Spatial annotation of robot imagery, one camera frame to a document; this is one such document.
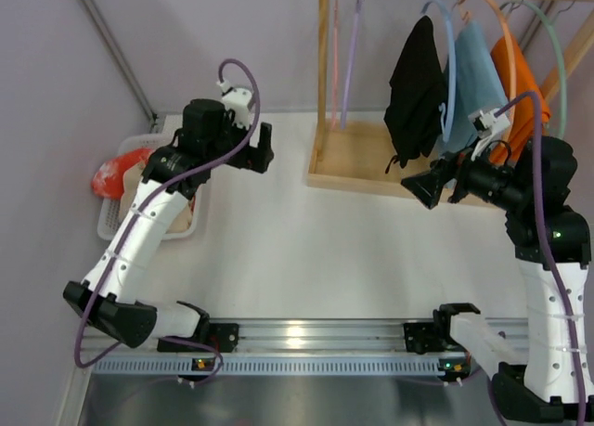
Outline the beige trousers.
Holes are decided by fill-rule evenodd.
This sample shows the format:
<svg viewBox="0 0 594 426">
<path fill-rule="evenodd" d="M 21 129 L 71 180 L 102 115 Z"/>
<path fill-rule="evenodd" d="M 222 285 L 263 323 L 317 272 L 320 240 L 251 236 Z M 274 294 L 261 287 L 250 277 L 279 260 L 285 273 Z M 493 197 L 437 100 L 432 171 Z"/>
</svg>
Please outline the beige trousers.
<svg viewBox="0 0 594 426">
<path fill-rule="evenodd" d="M 136 190 L 145 166 L 146 164 L 143 161 L 140 161 L 123 173 L 123 195 L 120 199 L 118 213 L 119 224 L 123 222 L 134 198 L 136 197 Z M 173 220 L 168 228 L 168 234 L 184 233 L 190 228 L 193 220 L 194 205 L 195 199 L 192 199 L 182 212 Z"/>
</svg>

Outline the purple hanger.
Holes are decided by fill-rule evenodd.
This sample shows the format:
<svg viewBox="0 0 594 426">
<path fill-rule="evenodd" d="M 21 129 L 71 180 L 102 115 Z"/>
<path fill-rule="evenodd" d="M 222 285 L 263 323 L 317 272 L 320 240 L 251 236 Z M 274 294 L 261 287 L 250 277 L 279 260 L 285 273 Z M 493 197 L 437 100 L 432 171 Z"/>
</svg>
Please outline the purple hanger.
<svg viewBox="0 0 594 426">
<path fill-rule="evenodd" d="M 344 88 L 343 88 L 343 96 L 342 96 L 342 112 L 341 112 L 341 119 L 340 119 L 340 129 L 344 130 L 346 128 L 347 123 L 347 116 L 348 116 L 348 109 L 349 109 L 349 100 L 350 100 L 350 93 L 352 87 L 352 80 L 353 80 L 353 70 L 355 65 L 355 57 L 356 57 L 356 47 L 357 47 L 357 38 L 359 32 L 359 22 L 361 16 L 361 9 L 364 4 L 365 0 L 355 0 L 355 12 L 353 17 L 353 25 L 351 30 L 351 36 L 349 40 L 349 51 L 348 51 L 348 62 L 347 68 L 344 78 Z"/>
</svg>

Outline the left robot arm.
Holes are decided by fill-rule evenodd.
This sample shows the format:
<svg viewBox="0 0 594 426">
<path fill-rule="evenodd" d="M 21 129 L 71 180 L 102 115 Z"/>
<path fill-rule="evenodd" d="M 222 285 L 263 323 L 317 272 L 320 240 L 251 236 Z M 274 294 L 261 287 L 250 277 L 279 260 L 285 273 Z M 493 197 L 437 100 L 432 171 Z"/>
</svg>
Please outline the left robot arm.
<svg viewBox="0 0 594 426">
<path fill-rule="evenodd" d="M 148 158 L 136 195 L 109 247 L 65 301 L 84 328 L 136 348 L 149 338 L 195 336 L 205 315 L 189 303 L 159 305 L 138 297 L 143 276 L 175 218 L 194 199 L 213 168 L 228 164 L 262 174 L 272 161 L 271 131 L 259 124 L 254 97 L 194 99 L 172 141 Z"/>
</svg>

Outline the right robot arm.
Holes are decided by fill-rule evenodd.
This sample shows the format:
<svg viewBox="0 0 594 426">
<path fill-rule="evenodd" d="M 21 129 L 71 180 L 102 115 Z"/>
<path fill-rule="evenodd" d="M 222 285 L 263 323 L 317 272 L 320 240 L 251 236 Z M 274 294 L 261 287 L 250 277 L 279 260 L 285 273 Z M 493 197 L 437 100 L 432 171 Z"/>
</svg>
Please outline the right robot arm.
<svg viewBox="0 0 594 426">
<path fill-rule="evenodd" d="M 474 196 L 505 214 L 525 285 L 527 356 L 519 356 L 472 303 L 442 304 L 433 324 L 443 341 L 467 350 L 482 368 L 495 406 L 507 420 L 583 425 L 593 419 L 584 328 L 590 230 L 566 201 L 576 168 L 567 142 L 542 136 L 529 140 L 512 166 L 495 165 L 464 149 L 402 180 L 428 209 L 454 181 L 451 202 Z"/>
</svg>

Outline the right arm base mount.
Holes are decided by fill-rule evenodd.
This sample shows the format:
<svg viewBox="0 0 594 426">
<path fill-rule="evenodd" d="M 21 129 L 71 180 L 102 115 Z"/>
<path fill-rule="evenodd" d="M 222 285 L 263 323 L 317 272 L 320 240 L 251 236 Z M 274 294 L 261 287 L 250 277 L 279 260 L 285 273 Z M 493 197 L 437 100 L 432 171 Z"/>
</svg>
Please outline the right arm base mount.
<svg viewBox="0 0 594 426">
<path fill-rule="evenodd" d="M 403 331 L 409 353 L 424 355 L 444 352 L 447 349 L 443 332 L 433 322 L 405 323 Z"/>
</svg>

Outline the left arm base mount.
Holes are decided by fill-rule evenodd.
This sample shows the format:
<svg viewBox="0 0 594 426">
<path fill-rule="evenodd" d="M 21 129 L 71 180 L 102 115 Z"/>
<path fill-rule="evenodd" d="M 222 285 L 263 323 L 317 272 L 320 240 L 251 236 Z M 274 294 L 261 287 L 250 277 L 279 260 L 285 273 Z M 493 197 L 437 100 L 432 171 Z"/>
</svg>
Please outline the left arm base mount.
<svg viewBox="0 0 594 426">
<path fill-rule="evenodd" d="M 208 346 L 220 353 L 231 353 L 239 342 L 239 325 L 236 323 L 211 322 L 200 333 L 190 338 L 175 337 L 175 342 L 159 339 L 157 351 L 160 353 L 197 353 L 206 352 L 196 343 Z"/>
</svg>

